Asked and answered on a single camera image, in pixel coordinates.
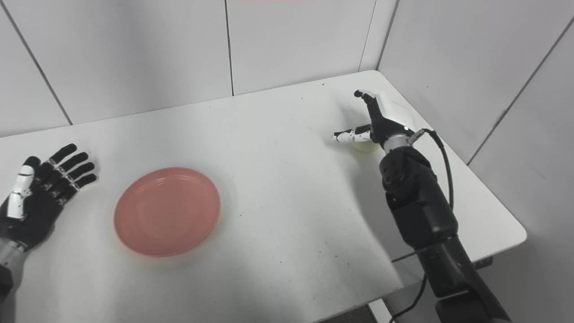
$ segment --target pink plate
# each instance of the pink plate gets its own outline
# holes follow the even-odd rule
[[[164,168],[136,180],[115,207],[114,227],[131,250],[173,256],[200,244],[219,217],[219,193],[202,173]]]

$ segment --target silver joint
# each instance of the silver joint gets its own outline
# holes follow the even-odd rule
[[[394,136],[388,138],[387,141],[385,141],[383,144],[383,149],[385,150],[385,153],[389,153],[393,149],[410,146],[408,139],[409,136],[403,133],[395,134]]]
[[[412,145],[412,144],[414,144],[415,141],[417,141],[424,134],[425,134],[425,131],[420,129],[419,131],[415,132],[414,135],[412,135],[410,138],[408,138],[407,142],[409,143],[409,145]]]

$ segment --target white wall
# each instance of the white wall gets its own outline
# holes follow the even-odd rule
[[[235,94],[358,72],[374,5],[228,0]]]
[[[232,86],[241,94],[374,69],[394,6],[394,0],[3,1],[73,123],[227,97]],[[9,24],[2,31],[14,33]],[[0,45],[11,47],[18,41],[11,37]],[[18,51],[11,55],[37,77]],[[0,64],[13,65],[4,58]],[[11,90],[9,100],[0,99],[9,103],[0,105],[6,116],[0,136],[64,125],[54,122],[62,118],[54,102],[28,87],[4,87]],[[15,99],[29,107],[38,102],[28,109],[51,114],[20,125],[9,108]]]
[[[571,0],[400,0],[380,71],[469,161],[573,13]]]
[[[483,276],[517,322],[572,322],[574,27],[471,168],[528,230]]]
[[[0,8],[0,137],[68,125]]]
[[[224,0],[5,0],[74,123],[231,95]]]

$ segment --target white table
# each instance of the white table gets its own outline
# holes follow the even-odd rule
[[[383,152],[331,141],[333,131],[369,121],[356,89],[386,91],[418,128],[428,126],[380,73],[368,71],[0,139],[6,194],[28,155],[45,159],[70,142],[90,153],[99,175],[27,259],[16,320],[309,323],[414,282],[417,274],[390,262],[410,249],[385,204]],[[416,147],[444,184],[432,140]],[[523,227],[448,152],[470,258],[523,242]],[[213,180],[219,222],[182,255],[137,255],[114,233],[115,204],[140,176],[172,166]]]

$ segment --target panel seam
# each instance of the panel seam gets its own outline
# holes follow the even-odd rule
[[[227,27],[227,50],[229,54],[229,76],[231,78],[231,96],[235,95],[235,90],[233,87],[233,65],[231,64],[231,37],[229,36],[229,14],[227,12],[227,0],[225,2],[225,24]]]
[[[367,30],[367,37],[364,40],[363,53],[360,56],[359,68],[357,69],[357,72],[360,72],[360,66],[361,64],[363,64],[364,50],[367,48],[367,42],[369,41],[369,34],[371,33],[371,25],[373,24],[373,17],[375,16],[375,8],[377,7],[378,1],[379,0],[375,0],[375,4],[373,5],[373,12],[371,13],[371,21],[369,21],[369,29]]]
[[[16,34],[18,34],[18,37],[20,38],[20,41],[22,42],[22,44],[24,45],[24,48],[26,48],[26,51],[28,52],[28,55],[30,55],[30,58],[32,58],[32,61],[34,62],[34,65],[36,65],[36,68],[38,69],[38,71],[40,72],[40,75],[42,76],[44,83],[46,83],[46,86],[48,87],[48,90],[50,91],[50,93],[52,93],[52,96],[54,97],[54,100],[56,100],[56,103],[58,104],[58,107],[60,108],[60,110],[62,111],[62,113],[64,114],[64,117],[66,118],[66,120],[68,121],[68,123],[70,125],[73,125],[72,120],[70,119],[68,112],[64,109],[64,106],[62,105],[62,102],[60,102],[60,99],[58,98],[58,96],[56,95],[56,92],[54,91],[54,88],[52,87],[52,85],[50,84],[50,81],[48,81],[48,77],[46,76],[46,73],[44,73],[44,70],[42,70],[42,68],[40,67],[40,64],[38,63],[38,60],[36,59],[36,57],[34,56],[34,53],[32,53],[32,50],[30,49],[30,46],[28,46],[28,43],[26,42],[26,40],[24,39],[24,36],[22,35],[22,32],[20,31],[20,29],[18,28],[18,26],[16,25],[16,22],[14,21],[14,18],[12,17],[12,15],[10,14],[10,12],[8,11],[8,8],[6,7],[6,4],[4,4],[3,0],[0,0],[0,6],[2,6],[2,9],[4,10],[4,13],[6,14],[6,16],[8,17],[8,20],[10,21],[10,23],[12,24],[12,27],[14,28],[14,30],[16,31]]]
[[[574,17],[572,17],[572,19],[570,19],[570,21],[566,24],[566,27],[564,28],[564,30],[562,30],[562,32],[560,33],[560,35],[558,36],[558,38],[556,39],[556,41],[554,42],[554,44],[552,44],[552,46],[550,47],[550,49],[548,50],[548,52],[546,53],[546,55],[544,55],[544,57],[542,58],[542,60],[540,61],[540,63],[538,64],[538,66],[534,69],[534,71],[532,72],[532,74],[530,75],[530,77],[526,80],[526,83],[524,83],[524,85],[522,86],[522,88],[520,89],[520,91],[518,91],[518,94],[514,97],[514,99],[512,100],[512,102],[510,102],[510,104],[508,105],[508,107],[500,114],[500,116],[498,117],[498,119],[496,120],[496,122],[494,123],[494,126],[492,126],[492,129],[490,129],[490,131],[488,132],[488,134],[486,135],[486,137],[484,138],[484,140],[482,141],[482,143],[480,144],[480,146],[478,146],[478,148],[476,149],[476,151],[474,152],[474,154],[472,154],[472,157],[470,157],[470,159],[468,160],[467,166],[470,166],[470,163],[474,160],[474,158],[477,156],[477,154],[480,152],[480,150],[482,149],[482,147],[484,146],[484,144],[486,143],[486,141],[490,138],[490,136],[492,136],[492,133],[494,133],[494,130],[496,130],[496,128],[498,127],[498,125],[502,122],[502,120],[504,119],[504,117],[506,116],[506,114],[508,114],[508,112],[510,111],[510,108],[512,108],[514,106],[514,104],[516,103],[516,101],[518,100],[518,98],[520,97],[520,95],[522,95],[522,93],[524,92],[524,90],[528,87],[528,84],[530,84],[530,81],[534,78],[534,76],[536,75],[536,73],[538,73],[538,70],[540,70],[540,67],[542,67],[542,65],[544,64],[544,62],[546,62],[546,59],[550,56],[550,54],[552,53],[552,51],[554,51],[554,49],[556,48],[556,45],[558,45],[558,43],[560,42],[560,40],[562,39],[562,37],[564,37],[564,35],[566,34],[566,32],[568,31],[568,29],[570,28],[570,26],[572,25],[572,23],[574,22]]]
[[[381,67],[381,61],[383,60],[383,53],[385,52],[385,48],[387,47],[387,41],[389,40],[389,35],[391,35],[391,28],[393,27],[394,17],[397,14],[398,4],[401,0],[397,0],[395,2],[395,7],[393,8],[393,13],[391,15],[391,20],[389,21],[389,27],[387,28],[387,33],[385,35],[385,41],[383,42],[383,48],[381,48],[381,54],[379,55],[379,62],[377,63],[377,71]]]

